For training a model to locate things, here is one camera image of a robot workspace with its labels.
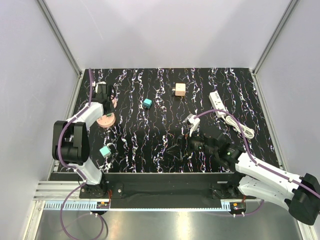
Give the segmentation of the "pink cube socket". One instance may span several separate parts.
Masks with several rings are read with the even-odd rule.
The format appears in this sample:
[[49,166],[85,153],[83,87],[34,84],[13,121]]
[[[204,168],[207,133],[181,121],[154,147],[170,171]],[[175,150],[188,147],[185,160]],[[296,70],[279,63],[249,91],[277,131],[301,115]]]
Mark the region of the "pink cube socket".
[[184,97],[186,95],[186,84],[185,83],[176,83],[175,87],[172,90],[173,90],[175,96]]

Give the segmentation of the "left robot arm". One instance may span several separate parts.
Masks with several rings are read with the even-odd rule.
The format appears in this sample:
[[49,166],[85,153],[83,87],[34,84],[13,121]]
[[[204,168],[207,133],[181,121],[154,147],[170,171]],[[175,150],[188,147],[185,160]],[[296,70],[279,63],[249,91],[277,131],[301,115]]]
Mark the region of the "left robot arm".
[[102,128],[114,125],[116,106],[114,86],[101,82],[79,112],[53,125],[52,157],[64,167],[73,169],[85,184],[91,186],[90,192],[97,198],[108,193],[108,186],[103,182],[102,172],[90,158],[88,130],[94,123]]

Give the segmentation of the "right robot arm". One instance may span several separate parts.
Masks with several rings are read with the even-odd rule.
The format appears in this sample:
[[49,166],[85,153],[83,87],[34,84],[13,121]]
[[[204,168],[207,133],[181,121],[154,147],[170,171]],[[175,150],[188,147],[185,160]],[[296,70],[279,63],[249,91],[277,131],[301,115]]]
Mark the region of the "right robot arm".
[[233,172],[226,184],[232,198],[251,196],[278,205],[297,221],[312,226],[320,214],[320,183],[270,165],[232,144],[222,133],[185,133],[177,138],[181,153],[203,152]]

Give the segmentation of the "teal plug adapter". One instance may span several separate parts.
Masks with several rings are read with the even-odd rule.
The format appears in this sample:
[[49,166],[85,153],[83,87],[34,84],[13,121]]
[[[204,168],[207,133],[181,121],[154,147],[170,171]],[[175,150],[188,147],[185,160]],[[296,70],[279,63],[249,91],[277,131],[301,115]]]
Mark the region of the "teal plug adapter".
[[152,106],[152,103],[153,103],[152,100],[146,98],[146,99],[144,99],[143,102],[142,102],[142,107],[143,107],[144,109],[150,109],[151,106]]

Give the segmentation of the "mint plug adapter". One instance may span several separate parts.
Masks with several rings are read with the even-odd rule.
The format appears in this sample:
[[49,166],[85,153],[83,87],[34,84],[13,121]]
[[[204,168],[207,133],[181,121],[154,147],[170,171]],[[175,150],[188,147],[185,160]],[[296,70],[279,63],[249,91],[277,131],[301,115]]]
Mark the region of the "mint plug adapter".
[[112,154],[110,148],[108,146],[104,146],[99,150],[100,154],[104,157],[107,158]]

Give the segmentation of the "pink round socket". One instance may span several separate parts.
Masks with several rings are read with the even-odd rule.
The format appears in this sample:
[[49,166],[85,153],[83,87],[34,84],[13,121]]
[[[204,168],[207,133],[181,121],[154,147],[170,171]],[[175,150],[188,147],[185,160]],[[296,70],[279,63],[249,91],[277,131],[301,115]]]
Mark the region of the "pink round socket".
[[112,127],[116,122],[116,116],[114,113],[112,113],[112,116],[103,115],[100,118],[96,120],[97,124],[101,128],[109,128]]

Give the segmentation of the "white power strip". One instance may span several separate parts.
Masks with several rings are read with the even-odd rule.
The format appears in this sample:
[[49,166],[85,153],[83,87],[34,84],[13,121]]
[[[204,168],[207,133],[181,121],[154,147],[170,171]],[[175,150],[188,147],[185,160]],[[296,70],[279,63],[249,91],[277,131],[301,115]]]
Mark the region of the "white power strip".
[[223,118],[227,114],[227,110],[223,104],[223,101],[218,93],[218,91],[213,91],[209,94],[209,100],[211,102],[212,107],[216,110],[215,114],[218,118]]

